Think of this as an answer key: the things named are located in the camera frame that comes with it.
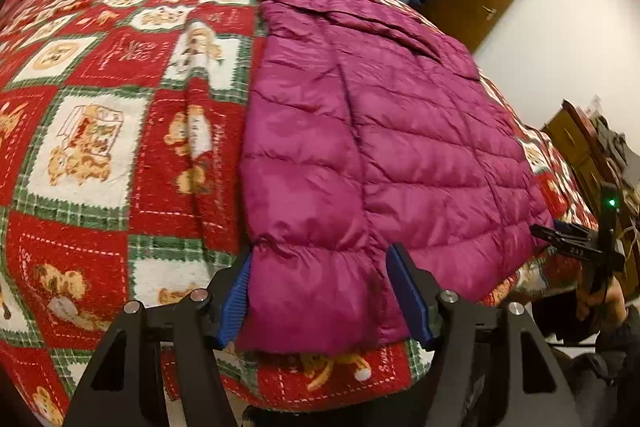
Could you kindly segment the person's right hand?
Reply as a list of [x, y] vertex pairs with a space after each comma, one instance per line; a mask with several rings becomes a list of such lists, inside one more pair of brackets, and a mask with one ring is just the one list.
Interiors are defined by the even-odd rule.
[[601, 321], [611, 327], [622, 325], [628, 317], [623, 289], [616, 277], [611, 277], [608, 285], [593, 294], [578, 288], [576, 299], [576, 317], [580, 321], [584, 321], [592, 310], [600, 310]]

